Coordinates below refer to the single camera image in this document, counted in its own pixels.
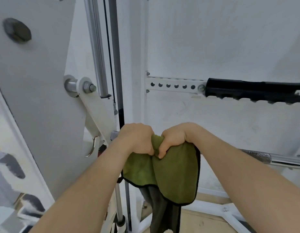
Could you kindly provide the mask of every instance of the green towel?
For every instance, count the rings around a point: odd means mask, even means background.
[[[123,168],[123,177],[135,187],[155,185],[162,195],[176,205],[194,201],[197,193],[200,152],[192,143],[172,146],[159,159],[160,144],[164,137],[151,138],[155,155],[131,153]]]

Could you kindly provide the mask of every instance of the towel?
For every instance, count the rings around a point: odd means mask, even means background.
[[[123,168],[123,178],[140,189],[152,206],[151,233],[171,229],[179,233],[181,206],[196,197],[200,152],[192,143],[172,146],[163,159],[159,147],[164,137],[153,135],[154,156],[131,153]]]

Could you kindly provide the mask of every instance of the wooden floor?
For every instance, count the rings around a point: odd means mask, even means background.
[[[198,193],[197,200],[208,201],[216,204],[227,204],[231,200],[228,198],[215,197],[208,194]],[[213,216],[201,212],[181,211],[180,233],[236,233],[236,231],[221,217]]]

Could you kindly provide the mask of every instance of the perforated bracket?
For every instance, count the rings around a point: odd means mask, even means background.
[[[206,82],[207,80],[150,77],[146,74],[145,92],[148,92],[148,90],[158,90],[202,94],[199,86],[205,86]]]

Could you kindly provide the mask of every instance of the black foam grip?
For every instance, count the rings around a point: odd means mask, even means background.
[[[293,104],[300,102],[300,95],[295,94],[296,90],[300,90],[300,83],[246,82],[209,78],[205,96],[230,97],[236,100],[249,98],[252,101]]]

